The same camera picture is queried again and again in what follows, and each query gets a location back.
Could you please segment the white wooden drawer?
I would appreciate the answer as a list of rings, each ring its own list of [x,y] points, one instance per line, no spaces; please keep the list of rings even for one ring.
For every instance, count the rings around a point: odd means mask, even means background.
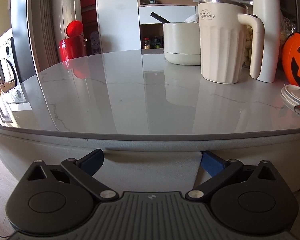
[[[104,151],[104,163],[93,175],[119,194],[179,191],[193,188],[200,152]]]

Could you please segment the round white cup lid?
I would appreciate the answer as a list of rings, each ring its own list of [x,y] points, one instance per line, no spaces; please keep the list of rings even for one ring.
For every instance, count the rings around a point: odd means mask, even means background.
[[[283,103],[296,114],[300,115],[300,87],[296,85],[285,85],[281,89]]]

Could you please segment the white cabinet table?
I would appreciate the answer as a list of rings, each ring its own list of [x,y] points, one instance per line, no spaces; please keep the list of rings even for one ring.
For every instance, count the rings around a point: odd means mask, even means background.
[[[271,161],[292,191],[300,189],[300,116],[274,83],[202,78],[162,53],[139,50],[87,56],[21,84],[23,103],[0,98],[0,159],[15,179],[30,164],[58,164],[94,149],[129,152],[211,151],[247,165]]]

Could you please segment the white washing machine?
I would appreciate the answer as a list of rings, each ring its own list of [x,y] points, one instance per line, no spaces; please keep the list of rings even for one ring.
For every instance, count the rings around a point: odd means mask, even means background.
[[[26,98],[21,87],[15,59],[13,37],[0,44],[0,93],[7,94],[7,103],[23,103]]]

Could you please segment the red pedal trash bin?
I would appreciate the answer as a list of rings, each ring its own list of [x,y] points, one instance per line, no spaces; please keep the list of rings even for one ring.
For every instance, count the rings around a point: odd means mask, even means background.
[[[71,21],[65,29],[67,38],[60,40],[59,53],[62,62],[84,57],[87,55],[85,38],[83,33],[83,23],[79,20]]]

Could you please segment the orange pumpkin bucket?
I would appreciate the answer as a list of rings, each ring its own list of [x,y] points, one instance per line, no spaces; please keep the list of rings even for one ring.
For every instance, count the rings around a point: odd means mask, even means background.
[[[300,87],[300,32],[287,38],[282,47],[281,60],[288,82]]]

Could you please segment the cream tissue box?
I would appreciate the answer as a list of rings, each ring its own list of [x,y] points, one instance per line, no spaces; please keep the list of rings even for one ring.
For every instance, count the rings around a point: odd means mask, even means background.
[[[200,65],[200,34],[198,23],[164,23],[163,51],[172,64]]]

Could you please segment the small spice jar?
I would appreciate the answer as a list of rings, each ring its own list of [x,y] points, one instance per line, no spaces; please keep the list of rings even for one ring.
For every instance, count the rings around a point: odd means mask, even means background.
[[[151,41],[150,41],[149,37],[145,37],[143,39],[143,48],[144,49],[151,49]]]

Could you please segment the cream ribbed coffee mug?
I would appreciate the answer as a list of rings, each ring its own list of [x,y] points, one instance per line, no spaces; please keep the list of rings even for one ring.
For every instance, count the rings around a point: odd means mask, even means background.
[[[198,3],[201,75],[222,84],[237,83],[243,66],[247,26],[253,31],[250,76],[261,72],[264,24],[248,8],[227,0]]]

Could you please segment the green toy truck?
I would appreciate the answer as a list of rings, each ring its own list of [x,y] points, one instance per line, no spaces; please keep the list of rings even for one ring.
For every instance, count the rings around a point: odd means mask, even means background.
[[[161,36],[153,36],[153,37],[151,37],[151,48],[152,49],[160,49],[160,48],[162,48],[162,37]]]

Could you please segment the white wall shelf unit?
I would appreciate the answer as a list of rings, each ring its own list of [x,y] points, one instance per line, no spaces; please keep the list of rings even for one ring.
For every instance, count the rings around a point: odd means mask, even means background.
[[[196,13],[199,0],[96,0],[103,53],[143,48],[143,39],[162,35],[154,12],[170,22],[184,22]]]

